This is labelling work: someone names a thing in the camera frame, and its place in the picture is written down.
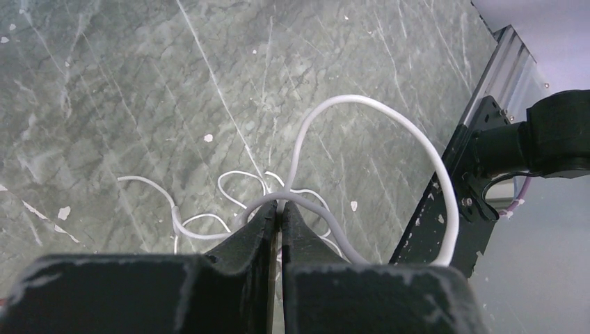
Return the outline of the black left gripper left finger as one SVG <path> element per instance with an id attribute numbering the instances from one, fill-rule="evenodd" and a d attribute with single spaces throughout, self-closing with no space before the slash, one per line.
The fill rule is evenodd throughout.
<path id="1" fill-rule="evenodd" d="M 277 241 L 269 202 L 206 253 L 59 254 L 20 274 L 2 333 L 270 333 Z"/>

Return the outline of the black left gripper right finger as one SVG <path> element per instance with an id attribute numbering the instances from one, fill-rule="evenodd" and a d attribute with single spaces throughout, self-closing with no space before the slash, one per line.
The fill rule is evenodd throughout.
<path id="1" fill-rule="evenodd" d="M 486 333 L 465 277 L 451 267 L 351 264 L 288 202 L 282 214 L 287 333 Z"/>

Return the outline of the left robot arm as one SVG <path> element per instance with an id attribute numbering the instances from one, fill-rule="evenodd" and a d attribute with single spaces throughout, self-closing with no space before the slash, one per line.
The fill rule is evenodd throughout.
<path id="1" fill-rule="evenodd" d="M 362 104 L 406 128 L 426 150 L 445 204 L 445 231 L 428 264 L 372 264 L 336 218 L 292 192 L 312 121 L 338 104 Z M 454 181 L 430 140 L 407 118 L 361 95 L 319 104 L 302 122 L 287 180 L 252 201 L 241 228 L 194 255 L 48 255 L 27 267 L 1 308 L 2 333 L 269 333 L 276 264 L 287 333 L 485 333 L 466 278 L 451 266 L 462 184 L 490 221 L 488 190 L 515 176 L 589 174 L 589 91 L 538 101 L 526 120 L 469 132 L 473 157 Z"/>

